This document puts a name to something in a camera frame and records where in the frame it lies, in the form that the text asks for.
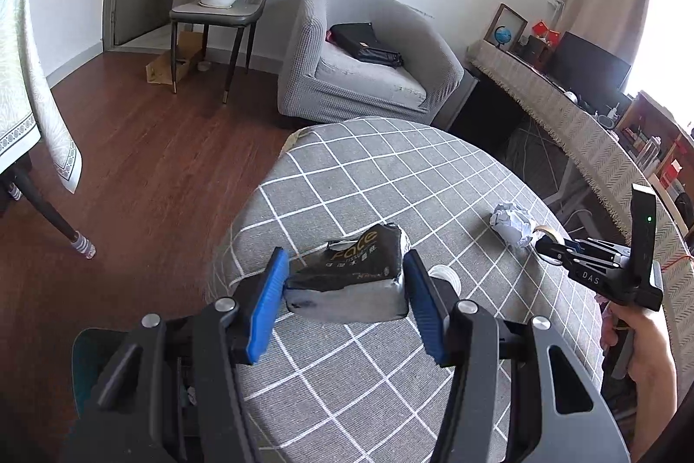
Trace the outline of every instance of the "crumpled paper ball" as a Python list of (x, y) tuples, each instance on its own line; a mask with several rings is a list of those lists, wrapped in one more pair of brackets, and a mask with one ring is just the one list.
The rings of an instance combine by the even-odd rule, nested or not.
[(537, 222), (525, 207), (516, 203), (500, 203), (489, 218), (489, 225), (508, 246), (526, 248), (532, 243)]

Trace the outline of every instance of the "round table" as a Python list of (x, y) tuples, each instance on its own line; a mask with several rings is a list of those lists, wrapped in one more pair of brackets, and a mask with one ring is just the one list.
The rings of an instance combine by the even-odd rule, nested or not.
[[(599, 387), (600, 316), (592, 293), (561, 267), (506, 248), (489, 228), (514, 201), (566, 235), (550, 210), (494, 158), (408, 121), (359, 118), (301, 131), (235, 219), (216, 254), (207, 299), (233, 293), (282, 246), (293, 266), (328, 239), (395, 222), (429, 269), (450, 265), (463, 296), (496, 316), (546, 316)], [(490, 461), (504, 458), (510, 365), (500, 364)], [(382, 324), (321, 324), (280, 308), (267, 353), (241, 367), (264, 460), (424, 463), (443, 419), (452, 370), (422, 347), (412, 313)]]

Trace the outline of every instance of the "window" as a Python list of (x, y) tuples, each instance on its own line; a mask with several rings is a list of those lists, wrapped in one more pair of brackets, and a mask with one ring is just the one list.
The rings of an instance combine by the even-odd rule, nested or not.
[(650, 0), (626, 92), (645, 91), (688, 131), (694, 126), (694, 0)]

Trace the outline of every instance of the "black leather bag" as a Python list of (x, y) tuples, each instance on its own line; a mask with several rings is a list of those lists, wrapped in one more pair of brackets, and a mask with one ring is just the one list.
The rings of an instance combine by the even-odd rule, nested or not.
[(331, 28), (332, 41), (354, 59), (392, 68), (404, 65), (403, 56), (376, 39), (371, 23), (336, 24)]

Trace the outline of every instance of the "globe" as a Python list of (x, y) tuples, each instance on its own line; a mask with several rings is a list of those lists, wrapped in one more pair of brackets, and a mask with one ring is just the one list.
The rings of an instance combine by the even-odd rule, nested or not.
[(511, 31), (506, 28), (505, 26), (500, 26), (494, 31), (494, 39), (499, 42), (499, 45), (497, 48), (500, 46), (503, 46), (504, 44), (508, 44), (513, 39), (513, 34), (511, 34)]

